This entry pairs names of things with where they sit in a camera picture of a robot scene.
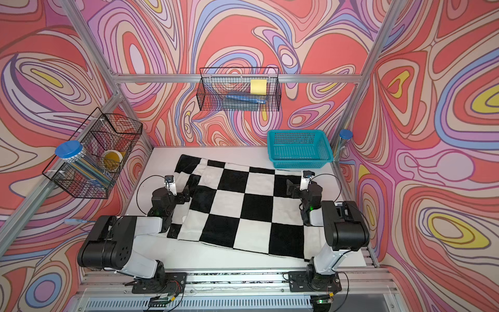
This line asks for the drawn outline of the black white checkered pillowcase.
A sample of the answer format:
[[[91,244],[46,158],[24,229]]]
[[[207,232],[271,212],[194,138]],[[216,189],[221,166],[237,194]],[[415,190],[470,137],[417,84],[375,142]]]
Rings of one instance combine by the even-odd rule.
[[[287,194],[301,174],[181,155],[174,178],[190,201],[175,210],[170,239],[309,261],[324,240]]]

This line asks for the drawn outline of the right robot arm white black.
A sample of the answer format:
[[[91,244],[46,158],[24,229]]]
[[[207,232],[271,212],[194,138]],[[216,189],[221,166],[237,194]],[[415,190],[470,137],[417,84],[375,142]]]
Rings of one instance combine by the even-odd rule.
[[[304,225],[322,227],[326,239],[304,271],[288,273],[290,289],[292,292],[339,291],[337,268],[349,253],[369,245],[365,216],[354,201],[323,200],[323,188],[311,176],[301,178],[299,184],[288,179],[286,185],[287,195],[300,200]]]

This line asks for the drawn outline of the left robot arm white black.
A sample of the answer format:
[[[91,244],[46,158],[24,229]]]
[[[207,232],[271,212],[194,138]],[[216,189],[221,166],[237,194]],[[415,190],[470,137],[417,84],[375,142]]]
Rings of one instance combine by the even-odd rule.
[[[188,203],[191,195],[188,186],[177,194],[172,189],[162,187],[153,192],[152,208],[145,217],[99,217],[78,252],[78,265],[132,276],[134,280],[129,284],[134,294],[181,293],[181,279],[186,274],[167,276],[161,261],[133,249],[134,242],[140,237],[178,234],[180,226],[173,223],[174,210],[177,205]]]

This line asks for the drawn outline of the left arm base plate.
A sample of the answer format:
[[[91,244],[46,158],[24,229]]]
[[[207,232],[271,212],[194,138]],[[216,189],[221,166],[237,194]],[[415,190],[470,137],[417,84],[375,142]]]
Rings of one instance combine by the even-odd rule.
[[[137,279],[133,284],[132,293],[145,294],[182,294],[185,288],[187,273],[185,272],[164,272],[156,275],[152,279]]]

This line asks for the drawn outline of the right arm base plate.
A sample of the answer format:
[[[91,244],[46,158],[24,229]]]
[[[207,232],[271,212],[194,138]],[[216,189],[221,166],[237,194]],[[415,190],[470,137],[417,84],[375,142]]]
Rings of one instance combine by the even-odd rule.
[[[290,292],[328,292],[336,294],[342,291],[338,274],[320,275],[305,271],[290,271],[287,273]]]

